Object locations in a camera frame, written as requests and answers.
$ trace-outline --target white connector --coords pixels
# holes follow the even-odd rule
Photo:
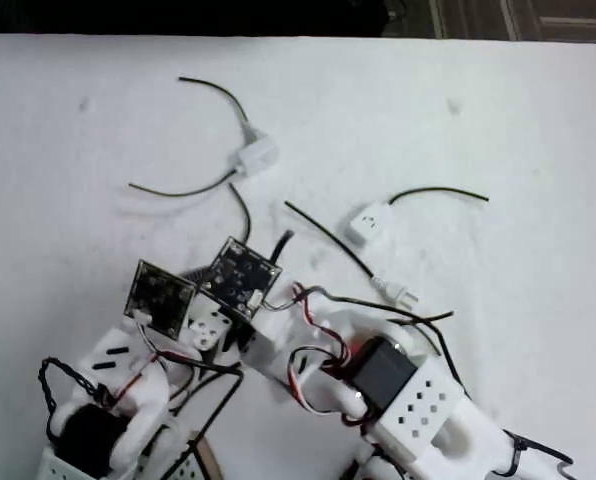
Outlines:
[[[249,124],[245,128],[250,140],[236,153],[234,168],[241,175],[250,177],[278,162],[280,152],[274,139],[265,132]]]
[[[413,310],[418,303],[418,297],[412,294],[407,287],[398,282],[391,282],[380,277],[372,277],[371,284],[380,292],[385,300],[396,306],[404,307],[406,310]]]
[[[383,236],[390,228],[393,213],[386,203],[372,203],[349,223],[347,237],[363,246]]]

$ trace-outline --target black cable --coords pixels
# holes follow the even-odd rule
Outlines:
[[[240,362],[236,362],[233,365],[230,365],[229,368],[238,368],[240,366]],[[189,401],[203,388],[205,388],[207,385],[209,385],[210,383],[214,382],[215,380],[218,380],[219,378],[222,378],[223,376],[225,376],[226,374],[223,372],[216,372],[208,377],[206,377],[203,381],[201,381],[198,385],[196,385],[193,390],[191,390],[191,392],[189,392],[189,395],[187,395],[187,397],[185,397],[185,399],[182,401],[182,403],[180,405],[178,405],[176,408],[173,408],[170,410],[170,412],[176,416],[180,413],[180,411],[189,403]]]
[[[572,477],[569,473],[565,472],[565,468],[567,467],[571,467],[571,463],[567,463],[567,462],[560,462],[558,465],[556,465],[556,469],[558,470],[558,473],[565,479],[567,480],[576,480],[574,477]]]
[[[180,388],[178,390],[176,390],[174,393],[172,393],[169,396],[169,401],[171,402],[176,397],[179,397],[185,390],[187,390],[187,388],[189,388],[189,385],[191,385],[191,382],[194,381],[195,376],[196,376],[196,369],[191,368],[189,371],[189,377],[187,378],[187,380],[185,380],[185,382],[180,386]]]
[[[420,325],[416,325],[415,323],[407,322],[406,320],[401,320],[399,318],[388,318],[387,321],[390,323],[399,325],[401,327],[407,326],[407,327],[414,328],[420,335],[422,335],[424,337],[425,340],[427,340],[427,343],[429,343],[429,345],[434,350],[436,355],[438,355],[438,356],[442,355],[442,352],[440,351],[440,349],[438,348],[436,343],[431,339],[431,337],[429,335],[427,335],[427,332],[425,332],[422,328],[420,328]]]
[[[109,400],[112,399],[109,390],[102,385],[100,388],[95,387],[89,380],[87,380],[83,375],[78,373],[72,367],[67,365],[66,363],[61,362],[55,357],[47,357],[42,361],[40,365],[40,369],[38,370],[38,380],[40,381],[40,386],[42,387],[42,392],[45,395],[45,403],[47,404],[47,410],[49,411],[49,418],[47,418],[47,438],[51,442],[55,442],[56,436],[51,432],[51,419],[54,416],[56,411],[56,401],[51,393],[51,388],[49,387],[49,383],[47,382],[47,368],[49,365],[54,365],[62,370],[67,376],[71,377],[80,387],[87,392],[87,394],[92,397],[97,403],[101,405],[106,404]]]
[[[192,195],[198,195],[200,193],[208,192],[209,190],[212,190],[212,189],[222,185],[227,180],[229,180],[231,177],[236,175],[236,173],[238,173],[236,171],[236,169],[232,168],[226,174],[224,174],[222,177],[220,177],[218,180],[216,180],[214,183],[211,183],[211,184],[207,185],[206,187],[199,188],[198,190],[191,190],[190,192],[182,192],[182,193],[161,192],[159,190],[153,190],[151,188],[143,187],[142,185],[136,185],[135,183],[129,183],[128,185],[131,188],[135,188],[137,190],[141,190],[141,191],[147,192],[147,193],[152,193],[152,194],[158,195],[160,197],[169,197],[169,198],[190,197]]]
[[[179,276],[184,278],[185,280],[189,280],[190,282],[195,283],[196,285],[202,285],[203,280],[209,273],[211,272],[211,267],[200,267],[195,268],[193,270],[187,270],[182,272]]]
[[[357,460],[352,460],[349,466],[342,472],[342,475],[338,478],[338,480],[354,480],[356,478],[356,474],[360,470],[360,464]]]
[[[206,85],[208,87],[211,88],[215,88],[216,90],[224,93],[225,95],[227,95],[232,102],[234,102],[234,104],[236,105],[236,107],[238,108],[238,112],[240,112],[240,114],[242,115],[242,118],[245,122],[249,122],[249,118],[247,117],[247,114],[245,113],[245,109],[243,108],[243,106],[241,105],[241,103],[238,101],[238,99],[236,98],[236,96],[231,93],[229,90],[227,90],[225,87],[221,87],[220,85],[213,83],[213,82],[209,82],[207,80],[201,80],[199,78],[190,78],[190,77],[178,77],[178,81],[180,82],[189,82],[189,83],[197,83],[199,85]]]
[[[571,457],[565,455],[558,450],[548,447],[547,445],[543,445],[542,443],[536,442],[535,440],[531,440],[529,438],[523,437],[516,433],[510,432],[509,430],[503,430],[511,439],[514,441],[514,453],[511,460],[511,466],[509,470],[505,473],[493,472],[499,477],[513,477],[516,472],[518,471],[518,467],[520,466],[520,455],[522,452],[533,449],[537,450],[542,453],[546,453],[547,455],[560,460],[560,463],[557,466],[558,473],[562,475],[563,478],[567,480],[576,480],[574,477],[569,475],[567,472],[564,471],[566,467],[570,467],[574,464],[574,461]]]
[[[328,360],[326,360],[322,366],[325,367],[327,365],[336,365],[336,363],[339,365],[340,364],[340,358],[338,358],[335,354],[333,354],[332,352],[330,352],[329,350],[325,350],[324,348],[321,347],[316,347],[313,345],[304,345],[302,347],[298,347],[295,348],[294,350],[291,351],[291,353],[289,354],[289,359],[287,360],[287,380],[289,381],[290,377],[290,371],[291,371],[291,367],[293,366],[294,362],[296,361],[296,355],[299,352],[319,352],[319,353],[324,353],[325,355],[327,355],[329,357]],[[294,392],[292,391],[292,396],[297,396],[298,393],[296,392],[294,394]],[[307,400],[307,398],[303,395],[303,398],[305,400],[305,403],[308,405],[309,408],[311,408],[312,410],[314,410],[315,412],[321,414],[321,415],[328,415],[331,413],[336,413],[334,410],[318,410],[317,408],[315,408],[311,402],[309,400]]]
[[[271,257],[269,257],[269,261],[271,263],[273,263],[274,265],[276,264],[276,262],[278,261],[278,258],[280,257],[280,254],[282,253],[283,249],[287,245],[287,242],[289,240],[291,240],[291,238],[293,236],[294,236],[293,230],[286,230],[285,233],[282,234],[282,237],[280,237],[280,240],[278,240],[278,243],[276,244],[274,251],[271,253]]]
[[[356,255],[354,252],[352,252],[351,249],[347,245],[345,245],[344,243],[342,243],[342,240],[340,240],[333,233],[331,233],[329,230],[327,230],[325,227],[323,227],[320,223],[318,223],[312,217],[310,217],[305,212],[303,212],[302,210],[300,210],[298,207],[296,207],[291,202],[285,201],[285,205],[287,205],[294,212],[296,212],[302,218],[304,218],[309,223],[311,223],[314,227],[318,228],[322,233],[324,233],[325,235],[327,235],[336,245],[338,245],[340,248],[342,248],[342,250],[347,255],[349,255],[349,258],[351,258],[354,262],[356,262],[356,265],[358,265],[362,269],[362,271],[367,274],[367,276],[369,278],[373,278],[374,272],[372,272],[371,269],[362,260],[360,260],[360,258],[358,258],[358,255]]]
[[[465,395],[467,395],[467,398],[471,399],[471,396],[469,395],[469,392],[467,391],[465,384],[463,383],[462,379],[460,378],[460,374],[458,373],[458,369],[456,368],[454,359],[452,358],[451,352],[449,351],[449,347],[447,346],[447,342],[445,341],[445,336],[442,334],[440,329],[438,329],[438,327],[436,327],[430,321],[431,319],[438,320],[438,319],[440,319],[439,317],[447,318],[447,317],[443,317],[442,315],[438,315],[436,317],[420,318],[419,319],[420,321],[417,323],[422,323],[425,327],[427,327],[429,330],[431,330],[436,335],[436,337],[438,338],[438,341],[440,342],[440,348],[441,348],[442,353],[445,357],[445,361],[447,362],[447,366],[449,367],[449,371],[451,372],[451,376],[463,388],[463,390],[465,391]],[[411,325],[410,322],[398,320],[398,319],[389,319],[388,321],[391,323],[395,323],[396,325],[403,326],[403,327],[407,326],[407,325]]]
[[[387,455],[387,453],[381,447],[376,446],[376,450],[374,451],[372,456],[382,458],[385,462],[391,464],[391,466],[394,467],[394,469],[396,470],[396,472],[398,473],[400,478],[402,480],[406,480],[406,478],[407,478],[406,470],[404,468],[402,468],[400,465],[398,465],[398,463],[395,462],[389,455]]]
[[[488,202],[489,198],[483,195],[479,195],[477,193],[469,192],[467,190],[462,190],[460,188],[452,188],[452,187],[423,187],[423,188],[412,188],[411,190],[405,190],[404,192],[397,193],[393,197],[391,197],[387,203],[389,205],[393,205],[396,201],[400,198],[405,197],[407,195],[412,195],[414,193],[422,193],[422,192],[454,192],[460,193],[462,195],[467,195],[469,197],[477,198],[478,200],[482,200],[484,202]]]
[[[238,204],[242,208],[242,212],[245,214],[245,232],[242,235],[242,243],[246,244],[249,241],[249,237],[251,236],[251,215],[249,214],[247,204],[242,199],[242,196],[238,190],[236,190],[236,187],[233,183],[229,184],[229,190],[231,190],[231,193],[234,194],[234,197],[236,197]]]
[[[222,409],[227,405],[227,403],[229,403],[229,400],[231,399],[231,397],[236,393],[236,391],[240,387],[240,384],[242,383],[243,378],[244,378],[244,373],[241,370],[239,370],[239,369],[231,369],[231,367],[225,367],[225,370],[226,371],[217,372],[217,373],[220,373],[220,376],[222,376],[222,375],[235,375],[235,376],[238,377],[236,379],[236,382],[232,385],[232,387],[229,389],[229,391],[224,396],[224,398],[216,406],[216,408],[211,413],[211,415],[209,416],[209,418],[207,419],[207,421],[205,422],[205,424],[203,425],[203,427],[200,429],[200,431],[198,432],[198,434],[193,438],[193,440],[191,440],[191,441],[189,441],[187,443],[187,449],[182,453],[182,455],[180,456],[180,458],[171,467],[169,467],[169,469],[161,477],[162,479],[169,478],[171,475],[174,474],[174,472],[176,472],[176,470],[178,470],[178,468],[180,468],[180,466],[183,463],[185,463],[185,461],[187,460],[187,458],[189,458],[189,456],[196,449],[196,446],[198,445],[198,443],[204,438],[205,434],[207,433],[207,430],[209,430],[209,427],[211,427],[212,423],[216,420],[216,418],[218,417],[218,415],[220,415],[220,413],[222,412]],[[210,378],[211,377],[206,378],[205,379],[205,382],[209,383],[209,379]],[[198,391],[200,389],[199,387],[200,387],[200,384],[198,385],[198,387],[196,387],[196,391]]]
[[[433,317],[422,318],[414,313],[408,312],[406,310],[401,310],[400,308],[392,307],[391,305],[384,305],[382,303],[368,302],[366,300],[360,300],[358,298],[339,297],[336,295],[332,295],[324,287],[322,287],[320,285],[314,285],[312,287],[306,288],[305,290],[300,292],[298,295],[296,295],[290,302],[285,303],[283,305],[273,306],[273,305],[270,305],[269,303],[265,302],[265,303],[263,303],[263,306],[265,308],[267,308],[268,310],[272,310],[272,311],[286,310],[286,309],[290,308],[291,306],[295,305],[296,303],[307,298],[309,295],[312,295],[314,293],[319,293],[332,302],[351,303],[354,305],[361,305],[363,307],[375,308],[378,310],[384,310],[387,312],[397,313],[398,315],[403,315],[405,317],[410,318],[411,322],[415,323],[415,324],[418,324],[418,323],[422,323],[425,325],[427,325],[427,323],[431,324],[431,322],[433,322],[433,321],[442,320],[442,319],[451,317],[454,314],[454,312],[445,312],[443,314],[436,315]]]

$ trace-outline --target white 3d-printed part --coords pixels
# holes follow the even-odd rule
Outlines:
[[[130,480],[134,478],[135,466],[122,473],[112,472],[111,476],[100,480]],[[50,447],[45,447],[36,480],[94,480],[67,462],[59,459]]]
[[[456,405],[463,389],[428,358],[383,413],[372,435],[406,463],[421,457],[431,446]]]

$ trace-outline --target white table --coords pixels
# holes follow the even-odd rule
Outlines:
[[[181,74],[230,88],[278,141],[282,163],[239,187],[255,249],[296,230],[286,281],[376,298],[284,199],[339,227],[407,187],[490,195],[412,197],[395,250],[366,257],[421,313],[456,310],[443,328],[485,411],[596,479],[596,46],[75,36],[0,37],[0,478],[39,461],[40,360],[73,362],[119,320],[138,258],[177,271],[241,232],[226,189],[125,186],[201,186],[240,147],[229,103]],[[209,433],[228,479],[336,478],[356,444],[255,373],[237,402]]]

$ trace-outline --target red wire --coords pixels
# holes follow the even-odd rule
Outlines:
[[[153,363],[158,357],[156,355],[154,355],[151,360],[149,360],[149,363]],[[140,371],[134,376],[134,378],[132,378],[131,380],[129,380],[129,383],[127,383],[127,385],[125,385],[122,390],[120,390],[120,392],[118,393],[118,395],[116,396],[116,398],[114,399],[114,403],[118,403],[120,401],[120,399],[125,395],[125,393],[127,393],[127,390],[129,390],[134,383],[136,383],[138,381],[138,379],[140,377],[142,377],[142,370],[145,368],[142,367],[140,369]]]
[[[294,287],[294,293],[298,294],[298,293],[302,292],[303,290],[304,290],[304,287],[300,283],[296,282],[296,285]],[[309,298],[308,297],[305,297],[303,299],[302,306],[303,306],[303,313],[305,316],[305,320],[307,321],[307,323],[313,327],[316,327],[321,332],[329,335],[330,337],[332,337],[334,340],[336,340],[340,344],[340,361],[344,362],[349,355],[349,347],[347,346],[345,341],[338,334],[338,332],[335,332],[334,330],[331,330],[327,327],[317,325],[315,323],[314,318],[311,315],[311,312],[309,311]]]

